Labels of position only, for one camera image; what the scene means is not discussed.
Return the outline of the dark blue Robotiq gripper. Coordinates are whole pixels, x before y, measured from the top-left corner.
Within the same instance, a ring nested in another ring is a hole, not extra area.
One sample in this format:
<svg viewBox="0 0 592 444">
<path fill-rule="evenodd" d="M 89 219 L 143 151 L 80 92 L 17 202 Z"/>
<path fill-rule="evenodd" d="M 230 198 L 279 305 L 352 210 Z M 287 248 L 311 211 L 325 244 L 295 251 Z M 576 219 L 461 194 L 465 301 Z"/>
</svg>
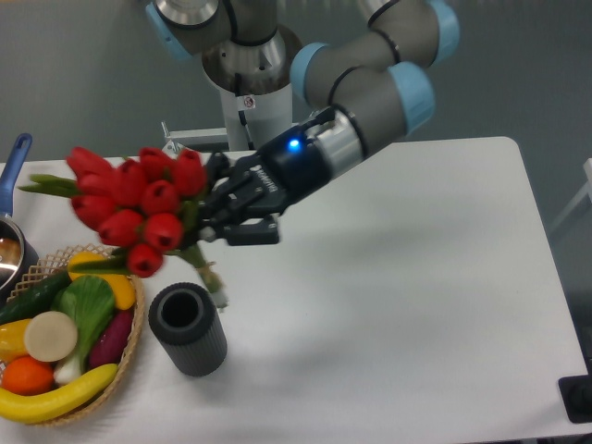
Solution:
<svg viewBox="0 0 592 444">
<path fill-rule="evenodd" d="M 303 129 L 236 161 L 212 153 L 204 170 L 210 193 L 200 204 L 199 239 L 230 246 L 278 244 L 277 217 L 331 179 L 319 146 Z"/>
</svg>

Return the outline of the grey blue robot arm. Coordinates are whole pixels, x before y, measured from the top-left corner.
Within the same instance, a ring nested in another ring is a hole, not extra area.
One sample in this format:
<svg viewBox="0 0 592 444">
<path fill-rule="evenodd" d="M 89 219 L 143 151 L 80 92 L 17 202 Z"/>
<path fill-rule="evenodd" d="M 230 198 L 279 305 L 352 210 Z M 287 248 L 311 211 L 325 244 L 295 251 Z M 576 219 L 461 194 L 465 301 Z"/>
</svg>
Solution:
<svg viewBox="0 0 592 444">
<path fill-rule="evenodd" d="M 183 247 L 275 244 L 277 219 L 435 111 L 426 68 L 452 56 L 460 25 L 443 1 L 363 1 L 366 32 L 301 45 L 274 1 L 152 1 L 168 52 L 200 56 L 225 106 L 228 146 L 207 161 L 209 194 Z"/>
</svg>

